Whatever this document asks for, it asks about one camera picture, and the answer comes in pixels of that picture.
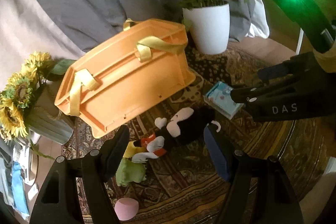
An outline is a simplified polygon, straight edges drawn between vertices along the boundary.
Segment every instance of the orange plastic basket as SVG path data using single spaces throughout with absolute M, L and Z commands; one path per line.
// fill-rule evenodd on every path
M 92 127 L 95 138 L 101 138 L 125 122 L 150 109 L 191 84 L 184 51 L 177 54 L 153 50 L 152 59 L 141 63 L 136 44 L 147 36 L 169 44 L 187 43 L 182 24 L 150 19 L 120 32 L 92 49 L 66 72 L 58 90 L 55 105 L 70 113 L 70 89 L 75 72 L 87 69 L 99 86 L 90 91 L 81 87 L 80 115 Z

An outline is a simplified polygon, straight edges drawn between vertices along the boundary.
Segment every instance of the green plush toy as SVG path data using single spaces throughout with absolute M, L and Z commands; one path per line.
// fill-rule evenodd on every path
M 127 186 L 128 183 L 142 182 L 146 180 L 146 166 L 144 164 L 134 163 L 129 159 L 122 158 L 115 179 L 118 186 Z

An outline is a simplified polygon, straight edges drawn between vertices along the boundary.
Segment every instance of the mickey mouse plush toy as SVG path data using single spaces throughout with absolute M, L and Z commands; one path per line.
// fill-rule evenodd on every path
M 214 123 L 220 130 L 218 122 L 214 121 L 215 110 L 202 106 L 200 108 L 185 107 L 180 109 L 167 124 L 166 118 L 156 118 L 155 125 L 159 128 L 148 138 L 130 142 L 128 149 L 142 151 L 132 156 L 132 162 L 142 163 L 147 158 L 157 159 L 169 152 L 175 146 L 187 145 L 203 135 L 208 123 Z

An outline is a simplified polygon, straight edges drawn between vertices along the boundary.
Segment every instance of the patterned rug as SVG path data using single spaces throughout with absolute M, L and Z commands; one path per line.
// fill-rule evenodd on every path
M 185 52 L 189 66 L 197 74 L 195 82 L 128 122 L 131 140 L 152 134 L 156 117 L 170 118 L 182 107 L 204 104 L 203 94 L 219 80 L 234 87 L 262 85 L 256 72 L 268 66 L 232 45 L 216 56 L 202 55 L 191 47 Z M 237 148 L 253 157 L 276 155 L 280 158 L 299 199 L 322 175 L 328 157 L 323 138 L 317 134 L 315 119 L 260 123 L 254 122 L 244 109 L 232 120 L 219 113 L 216 115 L 222 126 L 221 132 Z M 94 139 L 91 128 L 77 119 L 73 136 L 63 146 L 63 155 L 68 159 L 83 157 L 90 150 L 99 149 L 113 135 L 111 132 L 101 139 Z M 93 223 L 81 179 L 77 186 L 85 223 Z M 204 141 L 200 139 L 175 148 L 159 159 L 149 160 L 146 181 L 118 187 L 112 178 L 106 189 L 113 204 L 122 197 L 139 201 L 138 214 L 127 223 L 205 224 L 214 221 L 229 186 L 216 174 Z M 242 223 L 249 222 L 255 181 L 251 183 L 250 192 Z

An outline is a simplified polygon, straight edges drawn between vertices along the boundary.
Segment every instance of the ribbed white pot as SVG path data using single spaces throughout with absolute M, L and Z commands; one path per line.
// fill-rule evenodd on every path
M 192 24 L 190 33 L 199 52 L 219 54 L 226 50 L 230 30 L 229 4 L 191 10 L 183 8 L 183 16 Z

